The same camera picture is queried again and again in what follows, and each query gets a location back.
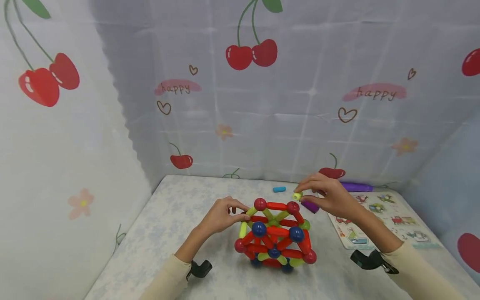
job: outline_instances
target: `black clip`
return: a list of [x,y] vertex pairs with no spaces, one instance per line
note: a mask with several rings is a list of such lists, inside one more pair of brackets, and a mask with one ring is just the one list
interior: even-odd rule
[[210,272],[212,268],[212,264],[209,261],[204,261],[200,266],[197,265],[195,261],[192,261],[192,268],[187,275],[187,280],[190,275],[193,275],[197,278],[204,278],[205,276],[207,276],[208,272]]
[[381,266],[388,274],[399,273],[397,269],[383,259],[382,255],[377,250],[373,250],[369,256],[355,250],[350,256],[350,259],[364,270],[373,270]]

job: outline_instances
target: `red ball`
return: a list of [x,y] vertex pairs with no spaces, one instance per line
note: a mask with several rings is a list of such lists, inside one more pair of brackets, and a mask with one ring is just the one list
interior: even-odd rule
[[243,244],[241,239],[235,241],[235,251],[238,253],[245,253],[247,251],[247,247]]
[[267,208],[267,201],[265,201],[264,198],[257,198],[257,200],[255,200],[255,202],[253,203],[253,206],[256,210],[262,212]]
[[300,211],[300,206],[295,201],[290,201],[287,203],[287,212],[291,215],[296,214]]
[[315,253],[315,251],[310,249],[310,252],[304,254],[303,261],[307,264],[314,264],[317,261],[317,254]]

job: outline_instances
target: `fabric wall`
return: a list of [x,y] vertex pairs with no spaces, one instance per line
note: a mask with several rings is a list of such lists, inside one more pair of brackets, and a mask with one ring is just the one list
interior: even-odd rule
[[42,1],[0,27],[0,298],[83,299],[151,188],[88,6]]
[[477,110],[402,194],[480,285],[479,130]]
[[479,56],[462,68],[479,46],[478,8],[474,0],[91,2],[151,183],[162,168],[286,181],[331,168],[342,180],[394,188],[479,105],[471,76]]

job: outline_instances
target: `pink flower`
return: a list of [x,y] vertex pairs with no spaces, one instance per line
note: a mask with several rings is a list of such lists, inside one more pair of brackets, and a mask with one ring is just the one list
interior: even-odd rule
[[404,137],[398,144],[392,146],[392,149],[396,150],[396,156],[400,156],[407,152],[415,152],[415,147],[418,145],[418,141],[410,140]]
[[227,136],[233,137],[232,128],[224,124],[219,124],[215,133],[222,139],[222,141],[224,141]]
[[73,210],[70,212],[68,218],[70,220],[75,220],[82,213],[85,216],[90,215],[90,204],[93,202],[93,195],[87,189],[82,189],[80,191],[80,197],[72,196],[68,199],[68,204],[73,206]]

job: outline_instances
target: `cream sleeve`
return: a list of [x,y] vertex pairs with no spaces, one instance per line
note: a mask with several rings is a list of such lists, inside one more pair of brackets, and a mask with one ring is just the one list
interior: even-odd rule
[[192,264],[184,263],[171,255],[140,300],[174,300],[187,287],[187,275]]
[[410,244],[382,257],[399,271],[388,276],[413,300],[462,300],[464,297],[430,266]]

